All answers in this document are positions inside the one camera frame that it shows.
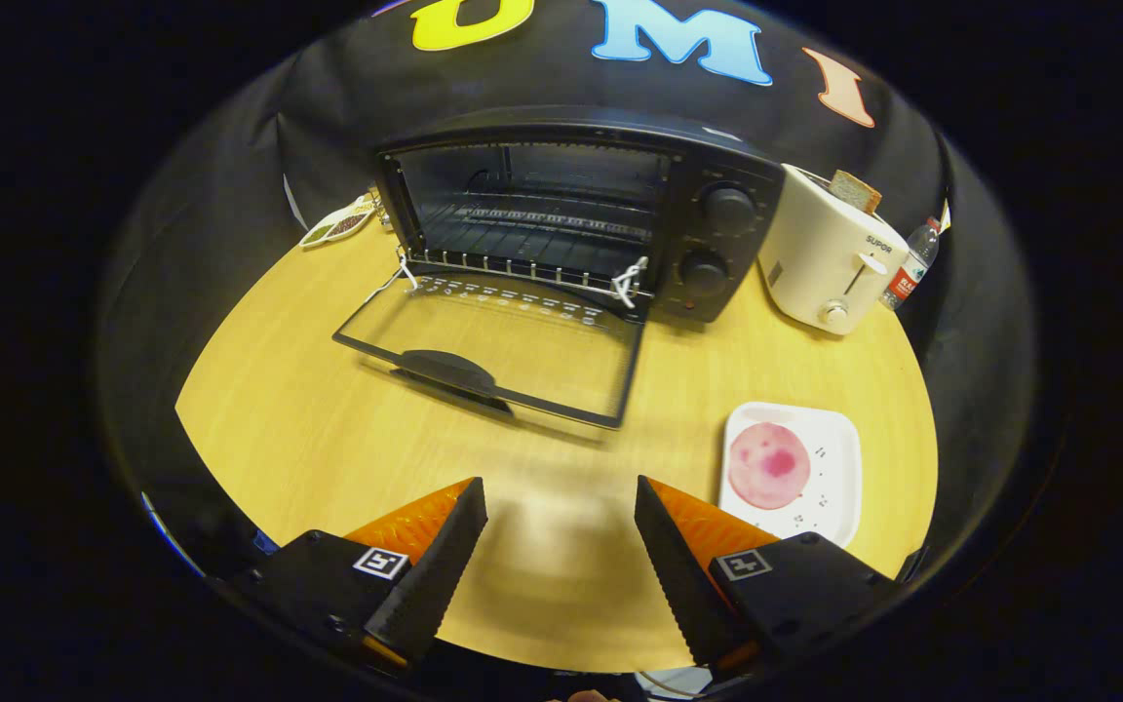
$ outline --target white toaster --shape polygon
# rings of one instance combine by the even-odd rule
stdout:
[[[891,284],[909,245],[877,215],[831,195],[824,179],[783,170],[783,195],[758,257],[770,298],[802,322],[851,332]]]

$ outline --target round pink food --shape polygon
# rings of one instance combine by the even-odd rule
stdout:
[[[785,426],[745,428],[730,445],[730,485],[749,505],[787,507],[809,482],[809,450]]]

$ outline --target plastic water bottle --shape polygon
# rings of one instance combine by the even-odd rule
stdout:
[[[939,219],[930,218],[926,224],[919,226],[909,235],[909,257],[904,259],[904,265],[900,266],[895,276],[891,280],[883,292],[883,304],[891,310],[903,306],[909,294],[921,283],[921,279],[926,275],[931,263],[934,263],[934,255],[939,254],[939,237],[941,236]]]

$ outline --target table surface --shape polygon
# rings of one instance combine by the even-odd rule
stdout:
[[[293,248],[207,344],[175,404],[219,484],[277,544],[348,534],[466,476],[487,525],[441,639],[593,672],[691,666],[632,519],[636,478],[716,502],[727,418],[763,401],[837,410],[860,435],[860,527],[847,550],[888,577],[926,534],[933,414],[913,348],[877,306],[848,337],[770,302],[754,266],[713,323],[649,316],[620,431],[447,403],[331,341],[395,266],[395,237]]]

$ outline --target pink letter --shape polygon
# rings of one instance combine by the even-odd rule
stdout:
[[[805,48],[803,53],[814,57],[816,65],[821,66],[821,78],[825,80],[825,92],[816,94],[821,103],[860,126],[869,128],[874,126],[874,117],[865,111],[860,89],[856,88],[856,81],[859,81],[860,76],[837,60],[819,54],[812,48]]]

